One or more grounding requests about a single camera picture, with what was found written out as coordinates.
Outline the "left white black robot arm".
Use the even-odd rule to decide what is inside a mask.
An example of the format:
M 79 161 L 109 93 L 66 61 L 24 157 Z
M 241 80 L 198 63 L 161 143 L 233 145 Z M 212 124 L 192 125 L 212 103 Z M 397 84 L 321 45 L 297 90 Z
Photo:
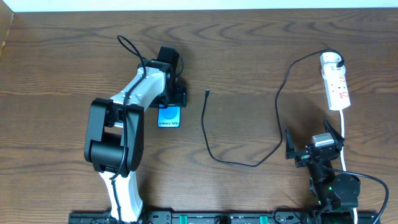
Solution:
M 187 89 L 177 79 L 180 54 L 163 46 L 157 58 L 141 58 L 136 76 L 109 99 L 90 105 L 84 158 L 106 184 L 113 223 L 138 223 L 143 201 L 136 170 L 144 151 L 144 113 L 149 108 L 180 112 L 187 105 Z

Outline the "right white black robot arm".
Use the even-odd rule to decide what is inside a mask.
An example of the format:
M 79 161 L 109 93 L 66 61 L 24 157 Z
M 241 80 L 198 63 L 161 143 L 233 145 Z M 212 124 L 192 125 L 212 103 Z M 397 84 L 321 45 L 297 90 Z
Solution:
M 344 218 L 334 215 L 335 220 L 353 221 L 352 209 L 358 207 L 360 180 L 351 174 L 332 171 L 331 162 L 340 156 L 344 137 L 335 130 L 328 120 L 324 120 L 325 133 L 312 137 L 312 142 L 304 150 L 294 146 L 292 135 L 285 128 L 285 158 L 293 159 L 296 167 L 307 167 L 310 173 L 310 189 L 320 203 L 320 209 L 312 212 L 314 223 L 330 222 L 327 213 L 347 213 Z

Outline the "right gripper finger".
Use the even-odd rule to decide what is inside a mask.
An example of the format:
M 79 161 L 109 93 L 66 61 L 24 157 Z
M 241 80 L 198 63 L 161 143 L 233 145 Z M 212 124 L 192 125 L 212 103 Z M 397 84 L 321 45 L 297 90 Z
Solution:
M 293 159 L 295 157 L 295 146 L 293 143 L 292 135 L 290 134 L 288 128 L 285 128 L 285 136 L 286 136 L 285 158 Z
M 344 137 L 329 123 L 328 119 L 325 118 L 323 121 L 325 131 L 331 134 L 334 143 L 337 146 L 344 146 Z

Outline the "blue screen Galaxy smartphone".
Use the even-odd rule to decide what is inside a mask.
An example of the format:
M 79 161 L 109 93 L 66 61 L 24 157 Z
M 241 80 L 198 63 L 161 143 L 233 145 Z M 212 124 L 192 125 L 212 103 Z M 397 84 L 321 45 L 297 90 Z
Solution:
M 179 128 L 181 121 L 180 107 L 159 108 L 157 126 L 159 128 Z

